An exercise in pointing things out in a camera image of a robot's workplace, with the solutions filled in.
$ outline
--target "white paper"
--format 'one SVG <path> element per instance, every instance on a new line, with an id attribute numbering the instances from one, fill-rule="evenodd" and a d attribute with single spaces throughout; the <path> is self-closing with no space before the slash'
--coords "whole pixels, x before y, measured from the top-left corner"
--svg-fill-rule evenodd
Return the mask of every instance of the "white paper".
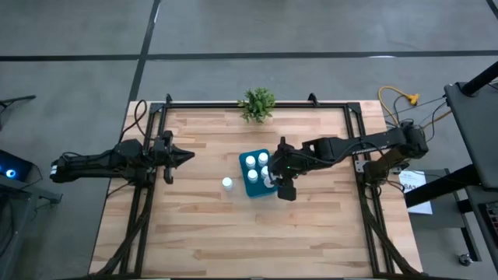
<path id="1" fill-rule="evenodd" d="M 423 171 L 402 171 L 399 174 L 399 182 L 405 186 L 405 193 L 415 190 L 417 187 L 426 184 L 426 176 Z M 408 212 L 417 214 L 432 215 L 433 209 L 430 201 L 408 208 Z"/>

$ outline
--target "blue light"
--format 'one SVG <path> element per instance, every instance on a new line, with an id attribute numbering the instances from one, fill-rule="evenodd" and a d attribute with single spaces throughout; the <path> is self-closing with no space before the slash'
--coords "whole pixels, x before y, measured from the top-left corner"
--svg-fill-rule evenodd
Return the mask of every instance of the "blue light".
<path id="1" fill-rule="evenodd" d="M 8 178 L 13 178 L 16 175 L 16 171 L 15 170 L 7 170 L 7 172 L 5 172 L 5 175 L 7 175 Z"/>

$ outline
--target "yellow cable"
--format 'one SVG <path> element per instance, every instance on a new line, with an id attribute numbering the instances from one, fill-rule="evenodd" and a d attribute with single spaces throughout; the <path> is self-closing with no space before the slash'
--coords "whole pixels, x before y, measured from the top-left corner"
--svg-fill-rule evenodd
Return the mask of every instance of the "yellow cable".
<path id="1" fill-rule="evenodd" d="M 384 89 L 394 90 L 396 93 L 403 95 L 404 97 L 406 97 L 406 99 L 410 102 L 410 104 L 412 106 L 416 106 L 417 102 L 419 101 L 420 94 L 418 94 L 418 93 L 413 94 L 413 95 L 406 94 L 406 93 L 403 93 L 400 89 L 397 89 L 393 86 L 382 86 L 381 88 L 379 88 L 379 90 L 377 91 L 377 95 L 379 97 L 379 101 L 381 102 L 382 107 L 389 113 L 389 115 L 392 117 L 393 121 L 395 121 L 395 124 L 399 125 L 398 120 L 396 120 L 396 118 L 393 115 L 393 113 L 391 112 L 391 110 L 389 110 L 389 108 L 386 106 L 386 104 L 382 100 L 382 91 Z"/>
<path id="2" fill-rule="evenodd" d="M 446 112 L 446 113 L 444 113 L 444 114 L 440 115 L 439 117 L 436 117 L 436 118 L 434 119 L 434 121 L 430 121 L 430 122 L 429 122 L 429 123 L 427 123 L 426 125 L 422 126 L 422 129 L 424 129 L 424 130 L 425 130 L 425 129 L 426 129 L 426 127 L 430 126 L 432 123 L 434 123 L 434 124 L 435 124 L 436 122 L 438 122 L 438 121 L 442 120 L 444 117 L 446 117 L 446 116 L 447 116 L 447 115 L 449 115 L 449 114 L 451 114 L 451 110 L 449 110 L 448 112 Z"/>

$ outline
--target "black metal frame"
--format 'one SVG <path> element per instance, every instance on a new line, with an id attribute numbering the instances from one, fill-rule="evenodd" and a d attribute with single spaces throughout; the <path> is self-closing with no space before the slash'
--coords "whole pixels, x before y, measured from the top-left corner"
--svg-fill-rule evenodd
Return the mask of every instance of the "black metal frame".
<path id="1" fill-rule="evenodd" d="M 149 116 L 146 127 L 146 137 L 152 139 L 152 128 L 154 124 L 154 119 L 156 114 L 160 113 L 160 124 L 158 128 L 158 134 L 161 134 L 165 128 L 167 110 L 168 109 L 212 109 L 212 108 L 238 108 L 236 102 L 206 102 L 206 103 L 192 103 L 192 102 L 173 102 L 170 96 L 167 96 L 167 100 L 165 103 L 151 103 Z M 345 124 L 346 130 L 348 133 L 348 137 L 355 137 L 353 127 L 352 127 L 352 117 L 351 114 L 354 114 L 357 120 L 359 135 L 365 135 L 365 126 L 363 123 L 363 116 L 361 112 L 361 107 L 359 103 L 319 103 L 317 97 L 311 93 L 308 97 L 308 101 L 303 102 L 277 102 L 275 108 L 335 108 L 343 110 L 345 116 Z M 149 148 L 149 141 L 144 140 L 144 150 Z M 370 160 L 370 154 L 365 155 L 366 160 Z M 354 155 L 352 157 L 353 166 L 354 161 L 358 160 L 358 155 Z M 388 250 L 384 244 L 382 244 L 382 249 L 384 252 L 384 259 L 386 264 L 387 272 L 381 272 L 379 268 L 379 262 L 377 259 L 377 252 L 374 243 L 374 235 L 372 234 L 372 228 L 370 224 L 367 222 L 368 216 L 371 215 L 370 208 L 368 207 L 366 195 L 365 195 L 365 186 L 360 179 L 361 174 L 357 172 L 356 168 L 353 167 L 353 170 L 356 175 L 356 186 L 359 194 L 359 203 L 362 211 L 363 218 L 363 227 L 365 230 L 365 238 L 366 238 L 366 247 L 368 249 L 370 265 L 372 269 L 372 275 L 374 278 L 399 278 L 399 277 L 409 277 L 410 279 L 431 279 L 431 277 L 425 275 L 398 275 L 395 274 L 394 265 L 392 262 L 392 258 L 388 253 Z M 154 194 L 154 187 L 156 181 L 156 172 L 152 172 L 152 175 L 145 178 L 144 181 L 139 182 L 135 185 L 135 192 L 132 199 L 132 206 L 130 209 L 130 216 L 128 220 L 128 228 L 126 232 L 126 237 L 123 243 L 117 249 L 116 254 L 109 260 L 106 264 L 106 267 L 96 274 L 91 274 L 84 276 L 82 278 L 90 278 L 90 279 L 130 279 L 130 278 L 141 278 L 142 277 L 142 266 L 143 266 L 143 258 L 146 249 L 146 238 L 147 238 L 147 230 L 149 226 L 150 213 L 152 211 L 152 201 Z M 146 195 L 146 203 L 144 204 L 142 213 L 137 218 L 137 214 L 139 211 L 139 202 L 142 190 L 147 190 Z M 375 211 L 375 217 L 384 233 L 386 233 L 386 227 L 384 222 L 384 217 L 382 214 L 381 201 L 379 196 L 375 191 L 372 191 L 373 198 L 373 206 Z M 139 245 L 137 248 L 137 258 L 135 261 L 135 267 L 133 272 L 128 272 L 128 262 L 129 262 L 129 254 L 130 248 L 132 245 L 132 241 L 134 238 L 139 235 Z M 119 267 L 119 273 L 113 275 L 115 268 L 118 263 L 121 263 Z"/>

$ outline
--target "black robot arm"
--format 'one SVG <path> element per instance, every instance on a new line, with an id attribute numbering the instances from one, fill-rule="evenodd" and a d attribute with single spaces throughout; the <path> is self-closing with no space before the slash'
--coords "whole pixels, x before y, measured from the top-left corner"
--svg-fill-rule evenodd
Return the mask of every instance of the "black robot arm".
<path id="1" fill-rule="evenodd" d="M 130 139 L 99 155 L 80 156 L 64 153 L 52 162 L 50 178 L 55 183 L 84 177 L 120 177 L 132 182 L 144 177 L 153 167 L 165 166 L 164 179 L 168 184 L 172 184 L 171 168 L 179 167 L 195 155 L 193 152 L 177 148 L 172 141 L 173 133 L 165 131 L 162 137 L 154 139 L 149 151 L 144 151 L 137 139 Z"/>
<path id="2" fill-rule="evenodd" d="M 403 122 L 400 128 L 386 132 L 350 139 L 337 137 L 319 138 L 303 143 L 302 149 L 286 144 L 280 139 L 278 148 L 268 162 L 273 183 L 279 186 L 278 196 L 293 201 L 296 188 L 293 179 L 312 170 L 329 168 L 345 157 L 377 150 L 390 149 L 377 161 L 363 165 L 363 180 L 366 184 L 379 184 L 389 169 L 406 159 L 418 159 L 428 152 L 425 135 L 421 127 Z"/>

